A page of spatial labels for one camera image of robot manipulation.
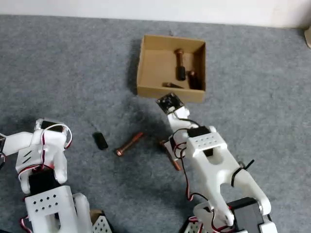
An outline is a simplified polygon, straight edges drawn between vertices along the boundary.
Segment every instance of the open cardboard box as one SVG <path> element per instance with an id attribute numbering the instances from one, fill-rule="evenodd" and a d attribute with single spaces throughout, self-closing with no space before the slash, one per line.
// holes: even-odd
<path id="1" fill-rule="evenodd" d="M 186 71 L 197 73 L 201 90 L 191 89 L 188 76 L 177 80 L 175 50 L 182 49 Z M 160 98 L 174 92 L 183 102 L 202 102 L 205 96 L 205 41 L 172 36 L 145 35 L 143 37 L 137 72 L 138 95 Z M 173 83 L 184 89 L 164 87 Z"/>

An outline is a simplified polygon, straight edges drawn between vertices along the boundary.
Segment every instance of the copper screw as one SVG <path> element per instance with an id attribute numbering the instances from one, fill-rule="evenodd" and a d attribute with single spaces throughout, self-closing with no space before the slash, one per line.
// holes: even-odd
<path id="1" fill-rule="evenodd" d="M 194 77 L 195 76 L 195 71 L 194 70 L 189 71 L 189 76 Z"/>
<path id="2" fill-rule="evenodd" d="M 183 63 L 184 51 L 182 49 L 177 49 L 177 50 L 175 50 L 175 54 L 176 54 L 176 57 L 177 57 L 177 65 L 179 67 L 183 67 L 184 66 L 184 63 Z"/>
<path id="3" fill-rule="evenodd" d="M 134 143 L 136 143 L 142 136 L 144 135 L 143 132 L 139 132 L 135 134 L 131 140 L 129 140 L 127 143 L 125 143 L 123 146 L 120 148 L 116 149 L 116 154 L 117 156 L 121 157 L 124 155 L 124 152 Z"/>

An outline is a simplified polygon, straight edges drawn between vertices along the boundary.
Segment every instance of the white wall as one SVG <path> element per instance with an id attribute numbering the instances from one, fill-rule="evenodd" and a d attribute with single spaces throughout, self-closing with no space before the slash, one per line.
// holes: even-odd
<path id="1" fill-rule="evenodd" d="M 0 0 L 0 14 L 305 27 L 311 0 Z"/>

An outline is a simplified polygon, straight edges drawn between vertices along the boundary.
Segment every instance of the robotic arm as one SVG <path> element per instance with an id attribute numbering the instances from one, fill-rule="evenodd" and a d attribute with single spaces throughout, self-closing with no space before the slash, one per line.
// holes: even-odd
<path id="1" fill-rule="evenodd" d="M 208 201 L 197 205 L 194 214 L 205 231 L 218 232 L 214 226 L 218 223 L 231 227 L 230 232 L 277 233 L 270 220 L 268 198 L 246 169 L 240 167 L 216 129 L 188 119 L 189 110 L 174 93 L 157 103 L 174 131 L 164 146 L 176 169 L 180 169 L 178 162 L 183 163 L 185 157 L 200 176 L 201 194 Z M 240 187 L 246 197 L 226 203 L 220 192 L 223 183 Z"/>
<path id="2" fill-rule="evenodd" d="M 22 191 L 28 195 L 25 218 L 31 221 L 34 233 L 97 232 L 92 227 L 87 198 L 81 193 L 73 195 L 69 186 L 61 186 L 67 181 L 64 150 L 71 141 L 66 125 L 46 119 L 36 121 L 34 133 L 0 134 L 0 152 L 5 156 L 18 153 L 16 171 Z M 25 218 L 20 224 L 32 233 L 24 224 Z"/>

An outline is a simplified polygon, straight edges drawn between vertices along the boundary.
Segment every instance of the gray carpet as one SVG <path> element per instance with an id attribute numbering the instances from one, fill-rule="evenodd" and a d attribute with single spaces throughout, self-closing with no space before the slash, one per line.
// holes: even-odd
<path id="1" fill-rule="evenodd" d="M 74 136 L 68 183 L 117 233 L 176 233 L 199 200 L 157 147 L 170 129 L 154 99 L 136 96 L 144 34 L 207 42 L 207 94 L 191 118 L 214 125 L 272 204 L 280 233 L 308 232 L 311 218 L 311 50 L 303 31 L 175 22 L 0 16 L 0 132 L 33 131 L 39 117 L 68 124 Z M 92 133 L 109 149 L 99 151 Z M 126 156 L 113 149 L 147 136 Z M 23 232 L 26 214 L 16 157 L 0 171 L 0 229 Z M 196 176 L 186 167 L 192 190 Z M 240 195 L 225 186 L 225 198 Z"/>

